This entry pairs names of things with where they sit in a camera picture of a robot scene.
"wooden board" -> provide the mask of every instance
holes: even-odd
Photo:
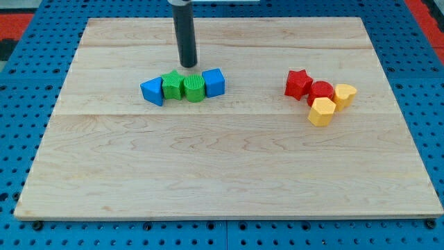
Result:
[[[441,204],[359,18],[91,19],[15,215],[23,220],[437,217]],[[142,99],[139,84],[220,67],[226,94]],[[289,68],[359,93],[316,128]]]

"red block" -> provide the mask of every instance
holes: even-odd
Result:
[[[313,105],[314,99],[319,97],[328,97],[330,99],[333,99],[333,94],[334,88],[331,84],[326,81],[317,81],[313,83],[310,88],[307,98],[308,106],[311,107],[311,105]]]
[[[312,83],[313,79],[307,75],[305,69],[298,72],[290,70],[285,95],[294,97],[299,101],[303,95],[309,93]]]

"green star block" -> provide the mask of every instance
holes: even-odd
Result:
[[[184,93],[184,78],[185,77],[179,74],[176,70],[162,75],[162,90],[164,92],[165,99],[182,100],[182,95]]]
[[[187,76],[183,81],[185,96],[190,102],[199,102],[205,98],[205,80],[202,76]]]

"yellow block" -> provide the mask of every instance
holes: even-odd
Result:
[[[316,98],[308,114],[308,120],[314,126],[327,126],[332,120],[335,108],[336,104],[328,97]]]
[[[348,107],[357,93],[357,89],[348,84],[338,84],[334,89],[333,102],[336,104],[336,111],[341,111]]]

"light wood surface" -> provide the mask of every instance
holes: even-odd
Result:
[[[359,18],[91,19],[15,215],[24,220],[437,217],[441,204]],[[226,94],[142,98],[139,84],[220,67]],[[284,96],[289,69],[358,89],[330,125]]]

